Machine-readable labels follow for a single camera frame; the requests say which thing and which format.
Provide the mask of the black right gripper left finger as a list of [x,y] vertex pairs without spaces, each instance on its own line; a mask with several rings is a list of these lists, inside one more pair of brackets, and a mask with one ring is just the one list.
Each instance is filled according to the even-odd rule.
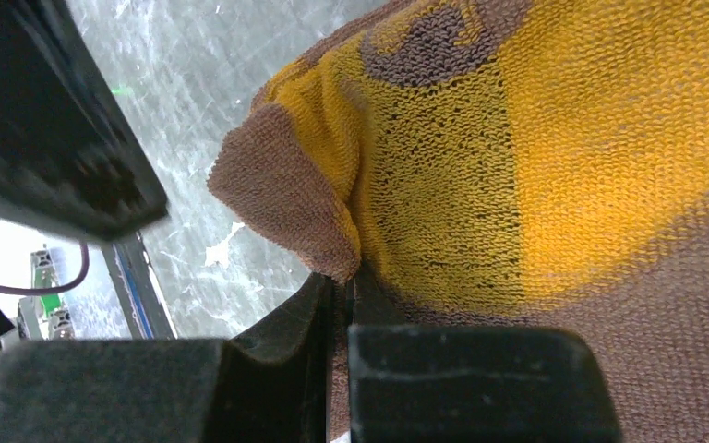
[[0,442],[324,442],[333,282],[237,337],[26,341],[0,357]]

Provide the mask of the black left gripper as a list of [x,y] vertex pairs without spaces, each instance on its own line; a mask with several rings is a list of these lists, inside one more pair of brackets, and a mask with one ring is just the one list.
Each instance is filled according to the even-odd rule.
[[168,197],[64,1],[0,1],[0,218],[113,242]]

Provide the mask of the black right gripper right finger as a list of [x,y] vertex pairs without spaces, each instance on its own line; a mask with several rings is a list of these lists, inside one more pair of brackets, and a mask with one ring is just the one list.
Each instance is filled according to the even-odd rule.
[[348,285],[354,442],[620,442],[607,383],[562,329],[409,323],[369,269]]

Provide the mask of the yellow brown bear towel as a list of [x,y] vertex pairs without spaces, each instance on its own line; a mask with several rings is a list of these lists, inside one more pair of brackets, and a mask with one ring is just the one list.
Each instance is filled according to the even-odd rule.
[[409,320],[581,334],[629,442],[709,442],[709,1],[391,1],[306,50],[210,192]]

